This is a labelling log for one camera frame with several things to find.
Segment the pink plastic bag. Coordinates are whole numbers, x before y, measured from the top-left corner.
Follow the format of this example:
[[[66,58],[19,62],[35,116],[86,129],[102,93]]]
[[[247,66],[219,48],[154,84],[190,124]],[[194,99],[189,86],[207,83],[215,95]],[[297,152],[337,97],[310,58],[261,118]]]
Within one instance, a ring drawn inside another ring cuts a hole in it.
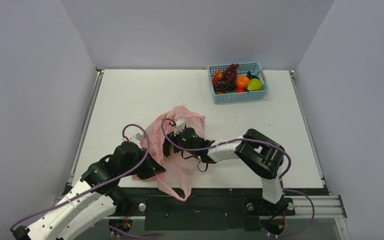
[[[158,116],[145,129],[150,140],[149,153],[151,157],[166,169],[164,173],[159,173],[146,180],[146,182],[156,182],[160,191],[185,202],[191,195],[191,178],[197,168],[198,160],[195,158],[183,159],[180,153],[171,153],[170,156],[164,156],[163,143],[166,138],[163,132],[169,134],[175,129],[170,126],[168,121],[165,121],[164,130],[162,130],[161,122],[164,118],[175,121],[184,119],[187,127],[193,128],[199,137],[204,138],[206,117],[188,110],[183,105],[178,105]]]

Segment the green fake pear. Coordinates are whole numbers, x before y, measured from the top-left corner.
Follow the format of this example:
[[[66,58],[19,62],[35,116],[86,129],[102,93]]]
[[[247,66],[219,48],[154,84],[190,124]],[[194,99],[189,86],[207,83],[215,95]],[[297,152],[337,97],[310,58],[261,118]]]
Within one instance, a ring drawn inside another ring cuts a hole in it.
[[[252,78],[247,85],[248,92],[261,91],[264,87],[264,83],[258,78]]]

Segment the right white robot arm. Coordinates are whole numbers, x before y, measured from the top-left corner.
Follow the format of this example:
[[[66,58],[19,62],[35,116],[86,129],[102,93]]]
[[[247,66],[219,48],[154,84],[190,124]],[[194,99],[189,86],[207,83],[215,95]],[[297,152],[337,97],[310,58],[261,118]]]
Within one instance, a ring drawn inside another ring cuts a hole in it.
[[[241,160],[261,178],[263,209],[274,214],[282,207],[284,186],[281,166],[285,149],[256,129],[250,128],[238,138],[216,141],[204,139],[192,127],[186,127],[164,137],[163,154],[168,157],[171,152],[188,152],[190,157],[205,164]]]

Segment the red fake grapes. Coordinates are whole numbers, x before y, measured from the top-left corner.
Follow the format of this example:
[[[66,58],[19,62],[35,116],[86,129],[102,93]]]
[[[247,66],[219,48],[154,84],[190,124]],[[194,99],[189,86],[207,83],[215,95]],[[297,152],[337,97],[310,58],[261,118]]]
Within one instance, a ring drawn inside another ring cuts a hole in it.
[[[224,71],[222,71],[222,77],[219,78],[214,85],[213,90],[216,95],[231,93],[236,90],[236,79],[238,76],[239,64],[231,64]]]

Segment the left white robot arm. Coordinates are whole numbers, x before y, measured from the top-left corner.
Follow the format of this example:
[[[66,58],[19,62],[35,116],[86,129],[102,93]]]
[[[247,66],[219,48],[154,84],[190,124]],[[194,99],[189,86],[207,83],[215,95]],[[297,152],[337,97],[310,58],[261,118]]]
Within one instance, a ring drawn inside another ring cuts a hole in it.
[[[123,215],[130,203],[119,186],[120,179],[137,176],[147,180],[165,172],[146,148],[124,141],[112,154],[92,163],[57,205],[29,226],[12,228],[12,235],[17,240],[61,240],[63,230],[73,230],[70,223],[81,213],[88,214],[85,224],[114,213]]]

